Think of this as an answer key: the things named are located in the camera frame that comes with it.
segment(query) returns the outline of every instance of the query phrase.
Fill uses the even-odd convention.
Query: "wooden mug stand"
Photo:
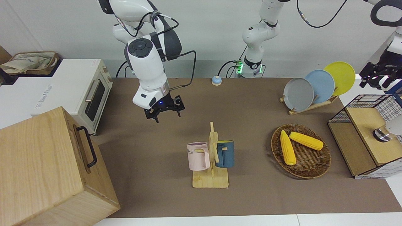
[[[211,132],[208,137],[209,162],[211,166],[203,171],[193,171],[194,188],[227,188],[229,187],[228,169],[215,166],[219,162],[218,132],[213,129],[213,122],[210,122]]]
[[[313,110],[313,109],[316,109],[316,108],[319,108],[319,107],[322,107],[322,106],[325,106],[325,105],[332,104],[338,97],[339,97],[339,96],[332,96],[332,97],[330,97],[330,98],[329,98],[327,101],[325,101],[325,102],[322,102],[322,103],[319,103],[319,104],[311,104],[310,107],[308,107],[308,108],[307,108],[306,110],[304,110],[304,111],[295,111],[295,109],[293,108],[292,110],[290,110],[290,111],[288,112],[288,114],[289,114],[289,115],[296,115],[296,114],[299,114],[299,113],[302,113],[302,112],[305,112],[305,111]],[[282,98],[280,98],[279,101],[280,101],[281,103],[285,102],[285,95],[284,95]]]

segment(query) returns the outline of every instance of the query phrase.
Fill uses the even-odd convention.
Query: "pink mug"
[[[187,144],[187,155],[189,157],[189,167],[192,171],[206,170],[211,166],[207,142]]]

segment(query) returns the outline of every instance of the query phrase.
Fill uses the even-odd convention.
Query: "oven door handle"
[[[92,82],[91,89],[89,90],[88,95],[85,97],[85,102],[92,102],[100,82],[101,81],[99,79]]]

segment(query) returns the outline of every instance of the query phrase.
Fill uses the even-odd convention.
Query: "yellow corn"
[[[296,164],[295,151],[293,150],[289,136],[284,130],[281,131],[281,148],[283,159],[285,160],[286,165],[293,166]]]
[[[299,144],[302,144],[317,151],[321,150],[324,146],[324,143],[322,141],[296,132],[291,132],[289,138]]]

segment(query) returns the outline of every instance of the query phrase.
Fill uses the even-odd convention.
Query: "yellow plate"
[[[324,70],[334,78],[336,87],[334,96],[344,94],[352,88],[356,73],[350,64],[341,61],[333,62],[327,65]]]

